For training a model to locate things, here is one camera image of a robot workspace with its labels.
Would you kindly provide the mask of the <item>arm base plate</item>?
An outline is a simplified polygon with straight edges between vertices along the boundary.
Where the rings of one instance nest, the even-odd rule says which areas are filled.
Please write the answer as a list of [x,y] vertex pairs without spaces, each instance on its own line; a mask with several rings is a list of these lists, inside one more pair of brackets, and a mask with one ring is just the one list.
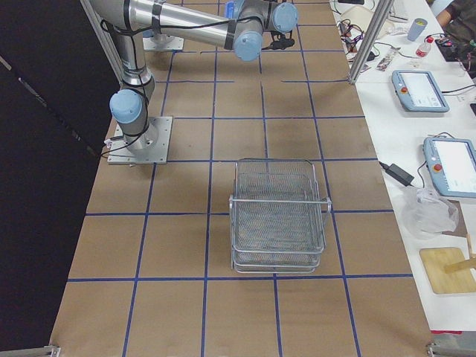
[[165,34],[156,34],[151,37],[143,38],[144,50],[148,52],[173,52],[182,51],[184,39]]
[[131,146],[123,139],[122,129],[117,124],[111,152],[107,155],[109,164],[166,164],[173,118],[149,117],[148,130]]

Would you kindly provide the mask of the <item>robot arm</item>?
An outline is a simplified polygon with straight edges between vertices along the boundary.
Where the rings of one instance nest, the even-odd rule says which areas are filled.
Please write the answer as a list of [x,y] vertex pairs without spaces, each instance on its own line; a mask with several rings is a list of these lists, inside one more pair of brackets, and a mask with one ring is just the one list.
[[263,35],[273,38],[271,49],[293,46],[298,10],[289,2],[229,1],[225,16],[192,10],[166,1],[92,1],[103,30],[112,37],[122,62],[120,91],[109,100],[121,130],[103,153],[109,163],[165,163],[172,119],[149,115],[155,79],[148,69],[144,33],[178,37],[233,51],[242,61],[257,59]]

